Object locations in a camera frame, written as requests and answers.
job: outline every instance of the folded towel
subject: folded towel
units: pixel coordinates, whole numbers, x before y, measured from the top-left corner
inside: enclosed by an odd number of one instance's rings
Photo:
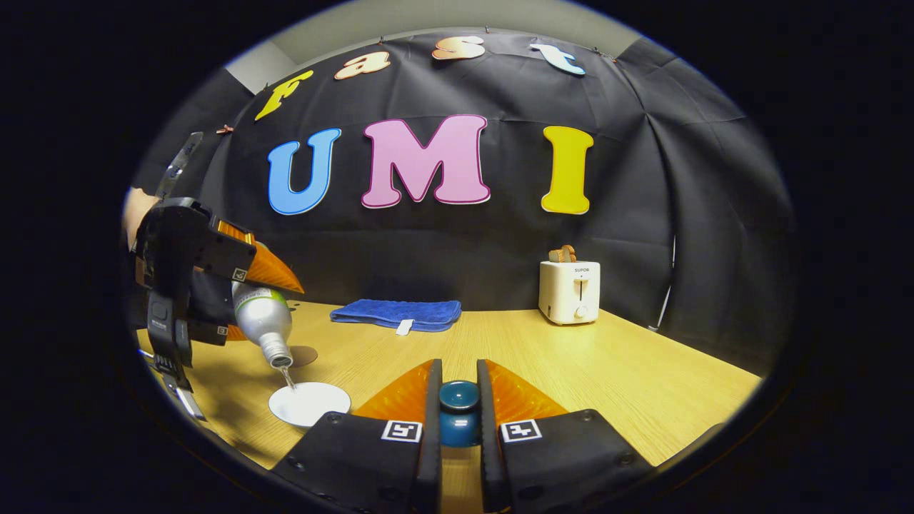
[[[404,319],[413,319],[412,330],[442,332],[460,317],[460,302],[390,302],[357,300],[330,313],[331,321],[374,323],[396,328]]]

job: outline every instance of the black backdrop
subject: black backdrop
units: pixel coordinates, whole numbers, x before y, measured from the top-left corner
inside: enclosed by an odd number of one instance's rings
[[[220,62],[313,9],[160,2],[138,25],[135,5],[94,7],[18,5],[7,26],[28,42],[7,54],[21,71],[6,106],[21,127],[11,166],[27,157],[11,170],[41,192],[8,199],[8,234],[22,244],[7,279],[25,312],[7,320],[7,502],[271,511],[154,423],[174,413],[144,410],[152,383],[118,372],[141,364],[121,360],[129,341],[114,248],[121,194],[173,107]],[[896,187],[904,161],[894,160],[907,147],[896,122],[909,13],[841,1],[662,11],[628,4],[613,14],[686,56],[759,123],[792,193],[803,273],[790,358],[772,379],[788,394],[739,447],[644,511],[904,511],[907,426],[894,396],[911,391],[895,369],[907,340],[886,328],[905,319],[898,271],[909,264],[880,243],[898,240],[909,210]],[[61,229],[73,222],[90,230]]]
[[[433,59],[435,43],[455,35],[481,37],[486,53]],[[571,52],[587,74],[554,69],[530,47],[536,43]],[[333,78],[343,63],[380,50],[390,54],[387,68]],[[253,230],[290,264],[311,301],[456,299],[465,310],[536,308],[538,262],[568,243],[581,259],[600,262],[602,308],[656,326],[672,283],[661,333],[760,375],[771,368],[796,286],[790,201],[747,116],[669,51],[642,38],[612,63],[549,37],[470,30],[390,40],[307,70],[314,75],[259,121],[273,88],[241,109],[239,84],[222,70],[176,112],[150,154],[173,153],[186,134],[206,126],[183,190],[198,191],[217,213]],[[406,120],[425,145],[445,117],[465,113],[487,119],[480,160],[488,201],[446,205],[404,194],[390,208],[360,204],[370,179],[367,125]],[[235,132],[216,136],[212,127],[227,119]],[[594,139],[583,215],[540,207],[551,179],[552,146],[542,134],[549,125]],[[342,135],[326,196],[303,214],[274,212],[267,155],[298,141],[291,187],[304,189],[311,175],[305,142],[328,128]],[[135,183],[154,190],[163,160],[156,167],[147,159]],[[404,191],[396,174],[393,183]],[[440,183],[439,172],[430,190]]]

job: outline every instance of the white plate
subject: white plate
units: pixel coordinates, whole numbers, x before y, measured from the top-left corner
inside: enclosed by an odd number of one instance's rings
[[[297,383],[294,392],[285,386],[270,397],[270,412],[301,429],[313,427],[328,412],[347,413],[350,406],[345,391],[323,382]]]

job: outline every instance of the wooden table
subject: wooden table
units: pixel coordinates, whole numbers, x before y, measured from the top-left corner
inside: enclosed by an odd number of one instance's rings
[[[290,369],[296,382],[334,384],[352,410],[428,359],[441,359],[443,380],[476,381],[476,360],[491,359],[574,412],[596,409],[653,465],[711,425],[727,420],[759,377],[600,311],[596,322],[556,326],[538,310],[464,312],[437,333],[334,323],[338,305],[289,302],[289,345],[317,350],[317,360]],[[141,348],[152,351],[145,330]],[[254,462],[272,468],[301,438],[267,407],[285,385],[260,348],[247,341],[193,346],[187,376],[204,423]],[[482,512],[479,446],[442,448],[442,512]]]

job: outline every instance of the white toaster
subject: white toaster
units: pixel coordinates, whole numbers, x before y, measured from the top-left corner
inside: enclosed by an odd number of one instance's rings
[[[600,313],[600,263],[541,262],[539,310],[559,325],[595,321]]]

